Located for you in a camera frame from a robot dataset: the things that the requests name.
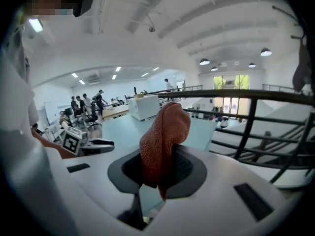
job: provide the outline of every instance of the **glass door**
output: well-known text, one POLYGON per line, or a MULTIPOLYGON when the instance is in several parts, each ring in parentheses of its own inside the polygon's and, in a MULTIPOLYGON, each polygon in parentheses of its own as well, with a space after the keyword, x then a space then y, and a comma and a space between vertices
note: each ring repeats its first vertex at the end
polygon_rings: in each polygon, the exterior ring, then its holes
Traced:
POLYGON ((238 98, 232 98, 230 114, 236 115, 237 114, 237 110, 238 110, 238 98))
POLYGON ((229 114, 231 109, 231 98, 224 98, 223 100, 223 113, 229 114))

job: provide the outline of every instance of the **black slot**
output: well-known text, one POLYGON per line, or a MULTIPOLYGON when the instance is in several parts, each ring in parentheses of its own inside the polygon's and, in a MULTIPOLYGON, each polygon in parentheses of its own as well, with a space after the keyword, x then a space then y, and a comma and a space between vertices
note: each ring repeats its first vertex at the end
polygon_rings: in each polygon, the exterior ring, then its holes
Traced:
POLYGON ((234 189, 240 195, 247 208, 257 221, 262 220, 273 212, 273 209, 247 183, 235 185, 234 189))
POLYGON ((69 173, 73 173, 73 172, 76 172, 76 171, 81 171, 81 170, 84 170, 86 168, 89 168, 90 166, 86 163, 82 163, 82 164, 78 164, 78 165, 73 165, 73 166, 70 166, 70 167, 67 167, 69 173))

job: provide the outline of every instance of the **man standing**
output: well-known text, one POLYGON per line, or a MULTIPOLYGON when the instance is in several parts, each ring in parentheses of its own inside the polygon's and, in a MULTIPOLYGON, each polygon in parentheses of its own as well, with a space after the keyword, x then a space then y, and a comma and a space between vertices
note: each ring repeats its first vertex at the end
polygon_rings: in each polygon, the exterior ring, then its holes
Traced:
POLYGON ((83 94, 83 101, 84 101, 84 104, 86 106, 86 111, 88 112, 88 114, 90 115, 91 114, 91 99, 87 97, 87 94, 84 93, 83 94))
POLYGON ((107 103, 107 101, 105 101, 103 99, 102 93, 103 93, 103 90, 98 91, 98 93, 97 93, 97 95, 95 97, 95 102, 96 102, 96 104, 97 104, 97 106, 99 108, 100 115, 103 117, 103 110, 104 110, 104 108, 103 108, 102 101, 104 101, 107 105, 108 105, 108 103, 107 103))
POLYGON ((72 108, 72 110, 73 110, 73 112, 74 112, 74 107, 75 107, 75 105, 77 105, 77 103, 76 103, 76 101, 74 100, 74 96, 73 97, 71 97, 71 108, 72 108))
POLYGON ((168 79, 165 79, 164 81, 166 82, 166 90, 167 90, 167 92, 171 92, 172 89, 173 89, 171 83, 168 81, 168 79))
POLYGON ((78 101, 79 104, 80 104, 80 109, 81 109, 82 115, 84 116, 84 115, 85 115, 85 111, 86 111, 86 109, 85 109, 85 103, 84 103, 83 100, 81 100, 80 96, 77 96, 76 98, 77 98, 77 101, 78 101))

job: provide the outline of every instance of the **computer monitor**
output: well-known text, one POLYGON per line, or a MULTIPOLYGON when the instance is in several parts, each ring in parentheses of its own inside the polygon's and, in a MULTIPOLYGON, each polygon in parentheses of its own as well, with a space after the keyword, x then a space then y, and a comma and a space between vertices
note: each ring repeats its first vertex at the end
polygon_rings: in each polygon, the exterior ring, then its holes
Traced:
POLYGON ((71 109, 71 108, 65 109, 65 110, 64 110, 64 114, 65 114, 66 116, 72 115, 72 109, 71 109))

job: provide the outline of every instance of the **railing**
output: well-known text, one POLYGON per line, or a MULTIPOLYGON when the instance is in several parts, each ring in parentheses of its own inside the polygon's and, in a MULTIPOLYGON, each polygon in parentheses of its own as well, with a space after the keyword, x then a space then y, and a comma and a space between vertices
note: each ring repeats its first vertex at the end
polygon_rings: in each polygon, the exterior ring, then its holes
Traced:
POLYGON ((159 98, 191 98, 191 97, 237 97, 237 98, 247 98, 251 99, 250 111, 248 115, 237 115, 237 114, 227 114, 213 111, 201 111, 195 109, 184 109, 186 112, 192 113, 202 113, 202 114, 210 114, 216 116, 225 116, 225 117, 236 117, 247 119, 246 126, 244 132, 237 132, 226 129, 216 129, 218 132, 227 133, 230 135, 242 136, 241 141, 238 146, 223 143, 219 141, 212 140, 213 144, 217 144, 220 146, 224 146, 227 148, 235 149, 236 152, 233 154, 234 159, 242 162, 248 163, 257 166, 264 166, 269 168, 279 168, 279 172, 270 180, 271 183, 274 183, 279 177, 287 170, 287 169, 309 169, 314 166, 315 154, 305 154, 304 146, 305 144, 312 143, 315 146, 315 141, 307 140, 307 136, 310 132, 310 129, 314 126, 315 112, 311 111, 308 119, 306 121, 295 121, 295 120, 286 120, 286 119, 278 119, 278 118, 267 118, 267 117, 257 117, 255 116, 257 101, 260 100, 274 100, 274 101, 284 101, 289 103, 296 103, 302 105, 310 105, 314 106, 315 101, 313 98, 308 97, 306 95, 294 94, 294 93, 285 93, 285 92, 271 92, 265 90, 234 90, 234 89, 219 89, 219 90, 197 90, 197 91, 181 91, 181 92, 152 92, 148 94, 157 94, 159 98), (297 126, 304 126, 303 133, 299 139, 292 138, 284 138, 284 137, 273 137, 273 136, 263 136, 251 134, 251 129, 254 120, 259 121, 267 121, 274 123, 282 123, 282 124, 293 124, 297 126), (260 150, 257 148, 247 148, 245 147, 248 138, 253 139, 267 139, 273 142, 281 142, 281 143, 290 143, 297 144, 296 148, 292 151, 292 153, 277 153, 277 152, 269 152, 265 150, 260 150), (284 158, 284 163, 282 165, 264 165, 259 162, 250 162, 243 160, 243 156, 248 156, 247 152, 251 152, 253 154, 258 155, 271 155, 284 158), (297 167, 291 166, 292 162, 296 158, 308 159, 310 161, 309 165, 306 167, 297 167))
POLYGON ((300 92, 297 92, 294 88, 270 85, 270 84, 262 84, 262 89, 267 90, 267 91, 288 92, 288 93, 302 94, 302 95, 307 95, 307 96, 312 95, 311 91, 301 90, 300 92))
MULTIPOLYGON (((183 91, 196 91, 196 90, 202 90, 202 85, 185 87, 185 88, 173 88, 173 89, 166 89, 166 90, 161 90, 161 91, 149 92, 146 95, 161 94, 161 93, 164 93, 164 92, 183 92, 183 91)), ((162 106, 163 103, 168 102, 168 97, 165 97, 165 98, 160 98, 159 97, 158 100, 159 100, 160 106, 162 106)))

